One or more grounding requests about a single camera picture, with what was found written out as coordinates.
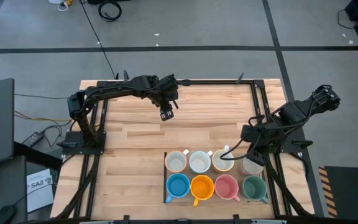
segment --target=wooden table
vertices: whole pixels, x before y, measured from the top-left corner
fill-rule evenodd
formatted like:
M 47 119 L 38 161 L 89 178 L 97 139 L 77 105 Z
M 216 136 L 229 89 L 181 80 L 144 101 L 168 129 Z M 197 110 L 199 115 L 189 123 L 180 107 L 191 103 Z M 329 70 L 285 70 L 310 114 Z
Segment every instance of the wooden table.
M 285 103 L 279 79 L 266 79 L 265 87 L 271 111 Z M 96 86 L 97 81 L 82 81 L 81 89 Z M 193 208 L 193 197 L 163 203 L 163 153 L 173 150 L 215 151 L 238 142 L 241 127 L 255 116 L 250 87 L 247 85 L 193 85 L 179 88 L 179 110 L 175 117 L 161 121 L 159 110 L 148 99 L 133 96 L 109 100 L 106 117 L 106 150 L 100 158 L 92 220 L 230 219 L 273 218 L 272 204 L 241 203 L 219 199 L 200 202 Z M 260 107 L 262 97 L 258 91 Z M 249 143 L 235 150 L 245 153 Z M 310 213 L 314 213 L 301 161 L 281 155 L 288 188 Z M 78 188 L 83 156 L 70 159 L 62 167 L 51 217 L 58 215 Z M 276 186 L 280 211 L 284 214 L 281 192 Z M 80 215 L 85 215 L 88 190 Z

